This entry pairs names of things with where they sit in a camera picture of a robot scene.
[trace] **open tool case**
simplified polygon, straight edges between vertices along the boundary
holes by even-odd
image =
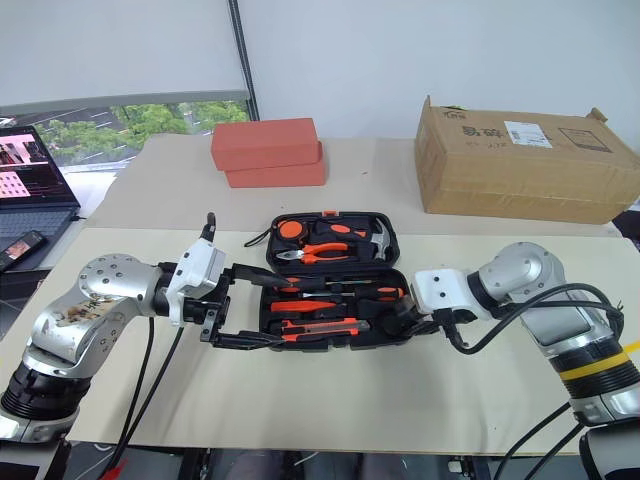
[[[366,349],[407,341],[396,331],[394,305],[408,295],[409,286],[391,268],[400,249],[385,215],[281,215],[246,246],[266,235],[269,265],[297,279],[292,288],[262,290],[260,331],[287,340],[274,349],[317,351],[330,345]]]

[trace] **green foliage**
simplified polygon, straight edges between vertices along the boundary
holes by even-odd
[[[248,122],[247,111],[236,102],[181,103],[184,113],[192,112],[193,122],[200,122],[197,130],[213,130],[219,123]]]
[[[111,112],[129,130],[129,146],[136,149],[154,133],[187,133],[183,115],[167,105],[112,107]]]
[[[66,166],[121,160],[132,151],[139,152],[156,133],[196,134],[220,123],[249,120],[246,110],[236,102],[129,105],[111,107],[111,113],[124,127],[120,132],[96,128],[95,122],[65,123],[56,119],[36,128],[56,163]]]
[[[59,165],[114,161],[118,154],[115,147],[127,142],[125,136],[111,128],[96,129],[94,122],[51,120],[48,128],[37,124],[36,129]],[[102,155],[85,160],[100,152]]]

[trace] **orange pliers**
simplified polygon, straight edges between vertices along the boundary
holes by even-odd
[[[318,257],[317,253],[324,252],[345,252],[349,249],[349,245],[346,243],[320,243],[318,245],[306,245],[302,250],[289,250],[288,252],[281,252],[276,254],[276,257],[280,260],[300,260],[302,263],[316,263],[320,261],[330,260],[345,260],[348,256],[339,257]]]

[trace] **yellow stripe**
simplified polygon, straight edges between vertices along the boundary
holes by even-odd
[[[629,345],[624,347],[624,351],[627,353],[635,352],[638,349],[640,349],[640,340],[637,342],[630,343]]]
[[[599,373],[603,370],[617,367],[618,365],[622,365],[624,362],[628,361],[629,355],[627,355],[626,352],[620,352],[616,355],[605,358],[604,360],[593,362],[583,367],[560,372],[560,378],[564,381],[575,380],[576,378],[586,377],[587,375],[593,375],[594,373]]]

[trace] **cardboard box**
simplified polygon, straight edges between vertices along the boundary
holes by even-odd
[[[640,158],[587,117],[424,104],[415,144],[425,211],[603,224],[640,195]]]

